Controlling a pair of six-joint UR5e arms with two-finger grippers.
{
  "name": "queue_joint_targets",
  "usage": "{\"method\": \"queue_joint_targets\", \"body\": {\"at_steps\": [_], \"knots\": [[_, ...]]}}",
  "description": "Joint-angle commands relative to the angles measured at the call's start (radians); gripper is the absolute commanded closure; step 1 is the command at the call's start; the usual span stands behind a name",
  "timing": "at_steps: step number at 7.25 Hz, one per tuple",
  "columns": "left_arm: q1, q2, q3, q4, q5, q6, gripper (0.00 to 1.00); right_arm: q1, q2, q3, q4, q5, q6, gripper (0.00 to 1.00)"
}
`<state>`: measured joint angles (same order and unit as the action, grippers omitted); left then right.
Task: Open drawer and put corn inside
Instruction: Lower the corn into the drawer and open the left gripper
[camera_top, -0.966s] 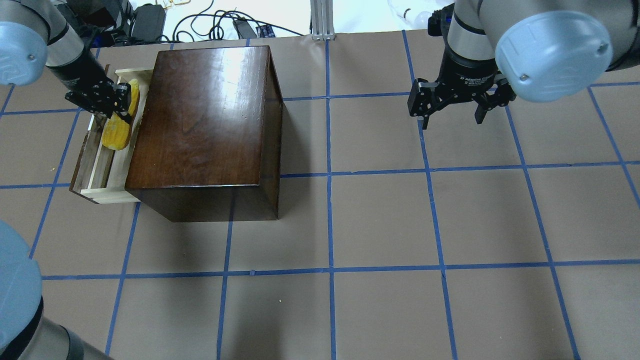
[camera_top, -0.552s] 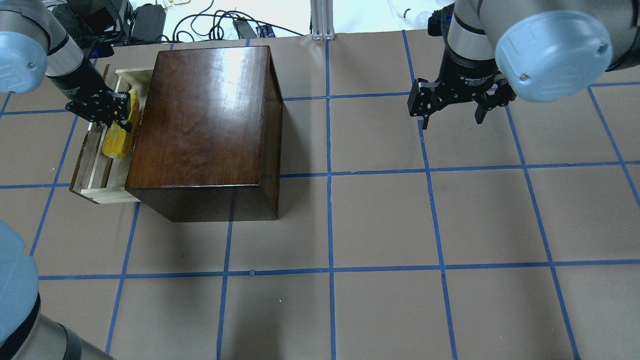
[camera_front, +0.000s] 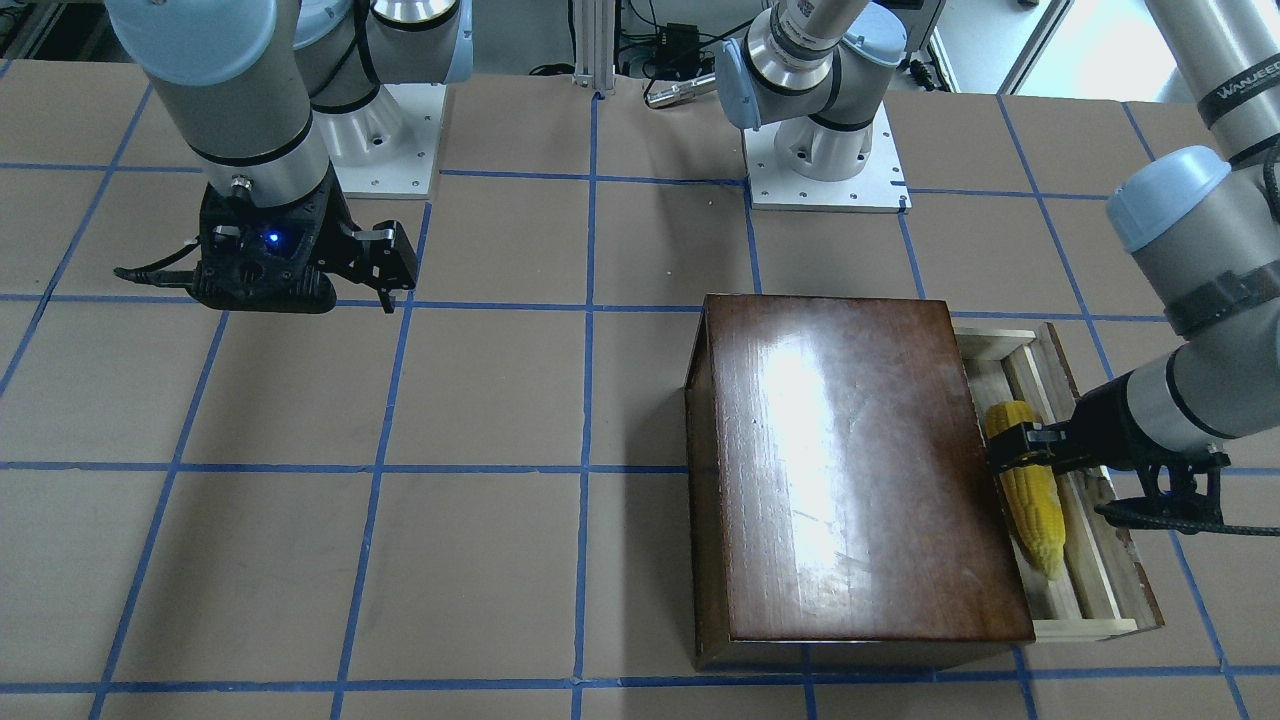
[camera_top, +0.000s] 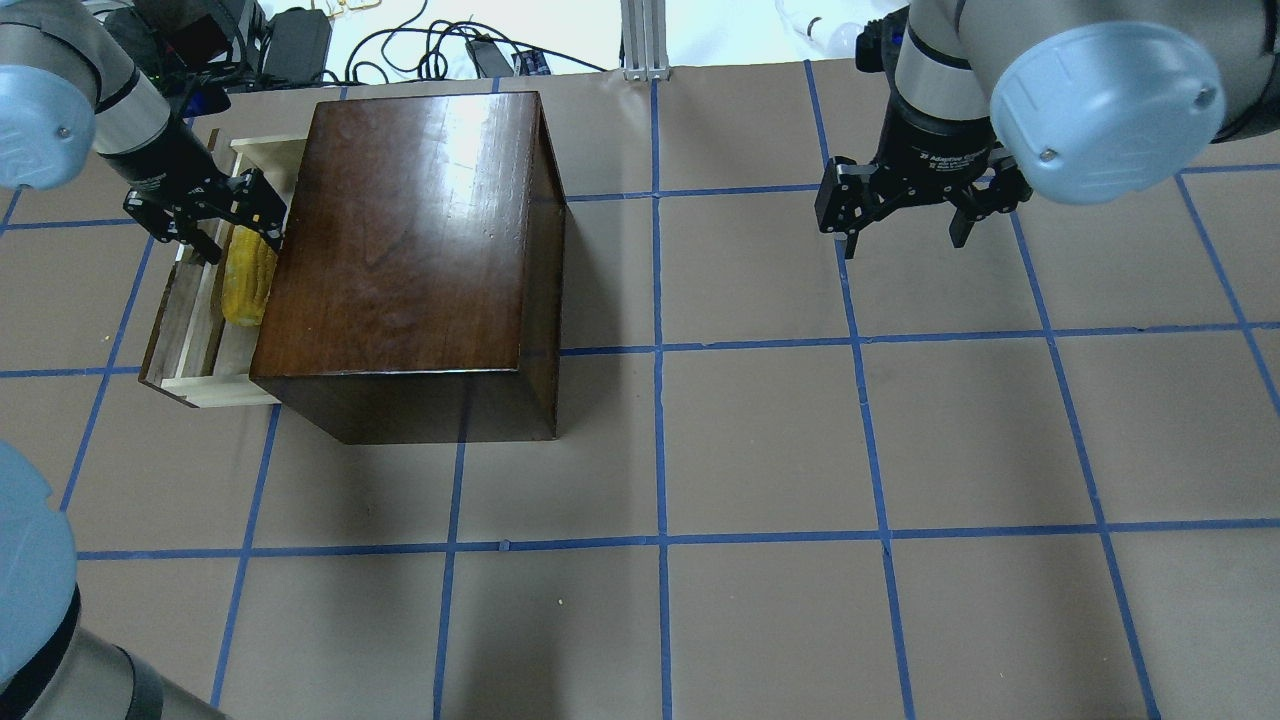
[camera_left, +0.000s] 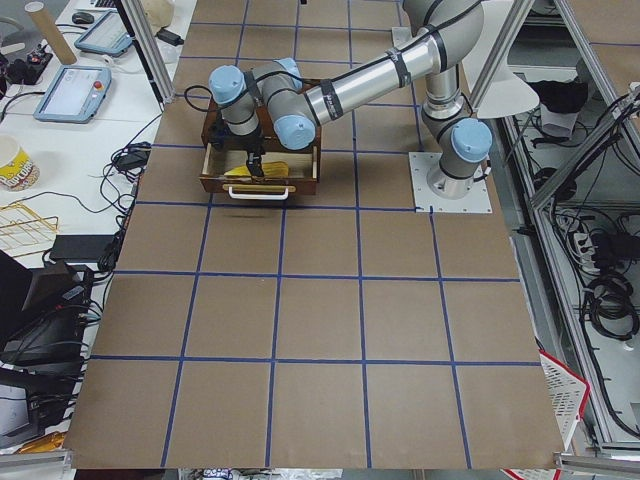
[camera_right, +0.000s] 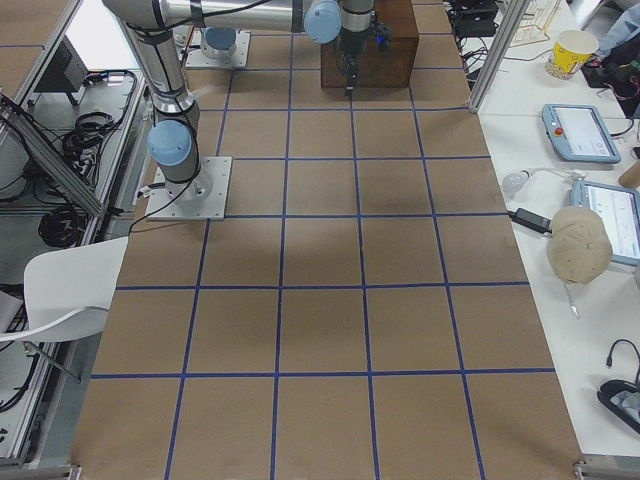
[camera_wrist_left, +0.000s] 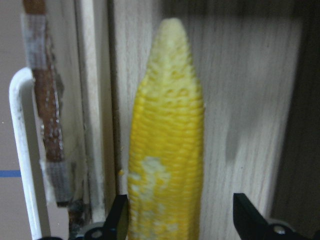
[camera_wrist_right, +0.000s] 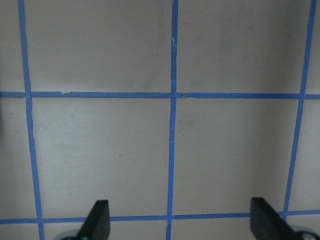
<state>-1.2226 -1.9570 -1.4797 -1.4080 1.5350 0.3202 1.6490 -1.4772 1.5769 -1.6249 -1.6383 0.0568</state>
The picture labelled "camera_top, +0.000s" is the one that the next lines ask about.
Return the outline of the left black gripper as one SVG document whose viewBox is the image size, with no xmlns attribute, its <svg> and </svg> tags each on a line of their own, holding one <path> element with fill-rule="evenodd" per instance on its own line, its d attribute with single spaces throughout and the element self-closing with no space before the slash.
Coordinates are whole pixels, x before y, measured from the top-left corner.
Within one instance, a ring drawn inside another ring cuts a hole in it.
<svg viewBox="0 0 1280 720">
<path fill-rule="evenodd" d="M 147 143 L 122 152 L 120 177 L 131 187 L 123 209 L 156 241 L 182 243 L 205 263 L 219 264 L 221 247 L 183 211 L 191 210 L 250 228 L 271 251 L 282 250 L 287 205 L 265 173 L 220 172 L 184 120 L 168 120 Z"/>
</svg>

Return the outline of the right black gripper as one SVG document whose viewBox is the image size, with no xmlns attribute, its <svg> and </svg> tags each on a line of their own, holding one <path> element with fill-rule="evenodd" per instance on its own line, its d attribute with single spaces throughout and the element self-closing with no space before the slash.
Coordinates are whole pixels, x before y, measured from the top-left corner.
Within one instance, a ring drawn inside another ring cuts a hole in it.
<svg viewBox="0 0 1280 720">
<path fill-rule="evenodd" d="M 948 201 L 955 206 L 948 237 L 963 249 L 978 222 L 1009 214 L 1033 195 L 1009 150 L 995 150 L 989 159 L 995 143 L 988 117 L 941 119 L 892 95 L 873 164 L 851 158 L 826 161 L 814 202 L 818 229 L 844 234 L 844 259 L 851 260 L 861 231 L 888 215 L 890 200 L 908 206 Z M 988 165 L 991 182 L 970 184 Z"/>
</svg>

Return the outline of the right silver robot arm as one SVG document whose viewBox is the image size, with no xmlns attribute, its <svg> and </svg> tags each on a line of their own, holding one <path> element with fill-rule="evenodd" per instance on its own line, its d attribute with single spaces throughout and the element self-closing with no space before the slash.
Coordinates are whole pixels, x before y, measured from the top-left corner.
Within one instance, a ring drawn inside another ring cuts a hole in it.
<svg viewBox="0 0 1280 720">
<path fill-rule="evenodd" d="M 1277 129 L 1275 1 L 910 1 L 855 64 L 890 95 L 872 160 L 831 158 L 815 197 L 845 258 L 905 208 L 952 206 L 960 249 L 1037 195 L 1111 202 Z"/>
</svg>

